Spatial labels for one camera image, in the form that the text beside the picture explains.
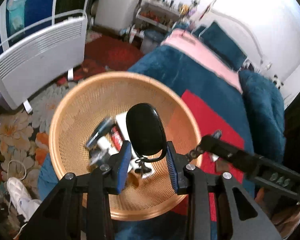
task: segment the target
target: basket rim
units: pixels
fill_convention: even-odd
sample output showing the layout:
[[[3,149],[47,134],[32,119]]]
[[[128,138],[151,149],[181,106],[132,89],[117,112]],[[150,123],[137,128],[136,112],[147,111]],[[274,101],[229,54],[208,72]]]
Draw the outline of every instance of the basket rim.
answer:
[[[66,94],[66,96],[61,100],[61,102],[59,103],[57,109],[53,114],[50,130],[49,130],[49,150],[50,150],[51,163],[59,180],[62,179],[62,177],[67,173],[66,168],[62,163],[61,153],[58,145],[59,141],[55,140],[55,137],[59,134],[59,127],[62,121],[61,118],[59,118],[59,116],[60,115],[63,116],[62,113],[65,111],[68,102],[71,101],[72,98],[79,95],[83,87],[89,86],[98,81],[104,81],[106,79],[116,79],[116,78],[118,79],[127,78],[127,79],[134,79],[134,80],[147,82],[155,86],[156,88],[166,92],[186,112],[186,115],[188,116],[192,124],[192,127],[194,128],[197,144],[200,143],[201,141],[200,130],[191,110],[188,108],[186,103],[169,87],[167,87],[166,85],[162,84],[161,82],[153,78],[138,73],[116,71],[116,72],[105,72],[105,73],[97,74],[85,79],[83,82],[81,82],[80,84],[72,88]],[[194,161],[195,161],[194,164],[200,168],[202,163],[202,155],[200,155]],[[150,219],[171,210],[173,207],[179,204],[185,197],[186,195],[178,195],[178,197],[174,198],[173,200],[169,198],[163,201],[162,203],[156,205],[154,208],[151,208],[152,211],[151,213],[147,212],[147,209],[141,211],[140,210],[136,210],[136,211],[125,210],[122,212],[111,211],[111,218],[115,220],[129,220],[129,221]]]

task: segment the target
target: keys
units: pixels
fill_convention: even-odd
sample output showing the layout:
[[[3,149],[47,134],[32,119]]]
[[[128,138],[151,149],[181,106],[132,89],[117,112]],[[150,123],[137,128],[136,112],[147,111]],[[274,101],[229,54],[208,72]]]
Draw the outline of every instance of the keys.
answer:
[[[135,169],[135,173],[140,174],[140,178],[142,179],[142,176],[144,173],[151,172],[151,169],[146,166],[146,164],[142,160],[137,160],[136,162],[139,165],[139,168]]]

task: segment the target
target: headboard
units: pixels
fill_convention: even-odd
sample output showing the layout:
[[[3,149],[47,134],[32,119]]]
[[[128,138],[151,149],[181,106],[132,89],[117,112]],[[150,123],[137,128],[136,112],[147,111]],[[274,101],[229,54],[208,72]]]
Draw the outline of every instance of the headboard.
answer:
[[[237,43],[256,69],[261,72],[269,69],[271,63],[263,54],[256,36],[245,23],[211,8],[196,25],[210,26],[213,21]]]

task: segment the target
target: pink blanket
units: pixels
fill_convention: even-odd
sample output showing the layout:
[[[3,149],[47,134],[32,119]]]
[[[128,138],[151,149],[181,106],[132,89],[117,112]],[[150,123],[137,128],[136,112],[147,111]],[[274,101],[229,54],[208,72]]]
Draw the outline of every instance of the pink blanket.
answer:
[[[180,50],[242,93],[238,73],[229,69],[209,48],[190,33],[175,29],[161,45]]]

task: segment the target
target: white panel heater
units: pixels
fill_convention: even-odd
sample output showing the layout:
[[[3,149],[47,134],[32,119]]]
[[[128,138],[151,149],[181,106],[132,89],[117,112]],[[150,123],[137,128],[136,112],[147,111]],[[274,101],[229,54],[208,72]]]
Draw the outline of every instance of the white panel heater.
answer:
[[[82,10],[62,13],[55,18],[80,13],[27,36],[0,55],[0,93],[12,109],[56,77],[82,63],[87,16]],[[51,17],[26,27],[28,30]]]

